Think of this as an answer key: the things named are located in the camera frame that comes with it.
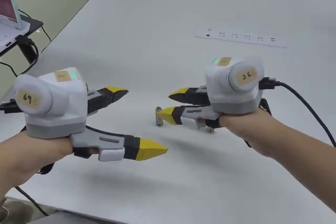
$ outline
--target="number label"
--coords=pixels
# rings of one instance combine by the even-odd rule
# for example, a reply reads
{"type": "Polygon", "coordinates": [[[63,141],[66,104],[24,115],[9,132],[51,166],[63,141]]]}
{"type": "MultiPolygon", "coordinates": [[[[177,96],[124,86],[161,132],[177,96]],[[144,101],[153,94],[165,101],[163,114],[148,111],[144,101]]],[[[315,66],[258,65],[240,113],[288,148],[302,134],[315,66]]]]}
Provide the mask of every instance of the number label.
{"type": "Polygon", "coordinates": [[[55,77],[58,82],[71,81],[71,77],[66,70],[55,72],[55,77]]]}
{"type": "Polygon", "coordinates": [[[254,67],[239,72],[236,79],[239,85],[247,85],[258,78],[257,70],[254,67]]]}
{"type": "Polygon", "coordinates": [[[230,64],[231,59],[232,57],[223,57],[222,59],[220,59],[218,65],[222,67],[227,67],[230,64]]]}
{"type": "Polygon", "coordinates": [[[20,89],[17,94],[16,101],[32,109],[38,109],[41,103],[41,96],[28,92],[24,89],[20,89]]]}

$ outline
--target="white table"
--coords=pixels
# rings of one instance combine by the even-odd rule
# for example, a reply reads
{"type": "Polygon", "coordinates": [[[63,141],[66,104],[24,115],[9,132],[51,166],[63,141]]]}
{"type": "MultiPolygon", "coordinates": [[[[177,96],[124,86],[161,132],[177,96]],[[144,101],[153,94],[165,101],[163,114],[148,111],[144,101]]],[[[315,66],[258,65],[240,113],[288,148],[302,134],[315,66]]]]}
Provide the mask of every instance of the white table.
{"type": "MultiPolygon", "coordinates": [[[[30,73],[75,66],[92,88],[128,88],[88,124],[151,138],[169,152],[145,162],[70,156],[23,189],[44,205],[129,224],[331,223],[334,213],[242,140],[224,129],[157,128],[154,109],[177,104],[166,97],[177,88],[204,84],[214,58],[260,56],[266,75],[295,87],[336,133],[335,17],[334,0],[90,0],[30,73]],[[288,48],[194,38],[198,27],[274,34],[288,48]]],[[[276,118],[328,142],[291,93],[265,97],[276,118]]],[[[23,125],[22,115],[0,117],[0,138],[23,125]]]]}

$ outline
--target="electrical socket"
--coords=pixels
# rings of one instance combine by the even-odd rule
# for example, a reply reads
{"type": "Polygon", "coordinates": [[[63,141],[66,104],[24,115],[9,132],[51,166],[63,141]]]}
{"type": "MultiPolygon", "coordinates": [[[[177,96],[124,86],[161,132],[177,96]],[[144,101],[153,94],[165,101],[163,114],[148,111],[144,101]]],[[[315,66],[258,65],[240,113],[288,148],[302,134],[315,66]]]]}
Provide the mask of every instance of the electrical socket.
{"type": "Polygon", "coordinates": [[[282,40],[274,36],[256,35],[253,33],[246,33],[232,29],[198,29],[196,32],[196,37],[272,47],[286,47],[282,40]]]}

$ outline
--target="metal spring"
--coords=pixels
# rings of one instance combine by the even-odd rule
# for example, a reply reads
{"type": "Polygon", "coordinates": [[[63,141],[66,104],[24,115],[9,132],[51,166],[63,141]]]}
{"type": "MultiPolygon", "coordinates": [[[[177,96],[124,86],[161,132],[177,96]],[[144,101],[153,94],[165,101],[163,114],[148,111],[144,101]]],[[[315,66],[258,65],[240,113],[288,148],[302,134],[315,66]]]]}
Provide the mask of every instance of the metal spring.
{"type": "Polygon", "coordinates": [[[214,133],[215,133],[215,129],[214,129],[214,128],[207,127],[206,130],[207,130],[207,132],[210,133],[210,134],[214,134],[214,133]]]}
{"type": "Polygon", "coordinates": [[[162,111],[161,107],[156,107],[155,109],[155,123],[158,127],[161,127],[163,125],[163,120],[161,117],[158,116],[158,113],[162,111]]]}

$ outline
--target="laptop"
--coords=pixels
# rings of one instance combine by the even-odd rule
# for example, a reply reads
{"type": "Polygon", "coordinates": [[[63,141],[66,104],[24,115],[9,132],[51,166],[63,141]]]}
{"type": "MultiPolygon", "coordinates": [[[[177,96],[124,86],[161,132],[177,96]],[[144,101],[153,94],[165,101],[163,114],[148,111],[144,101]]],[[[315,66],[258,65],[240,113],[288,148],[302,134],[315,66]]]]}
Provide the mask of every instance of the laptop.
{"type": "Polygon", "coordinates": [[[19,35],[29,32],[30,23],[21,20],[14,0],[0,0],[0,52],[11,46],[19,35]]]}

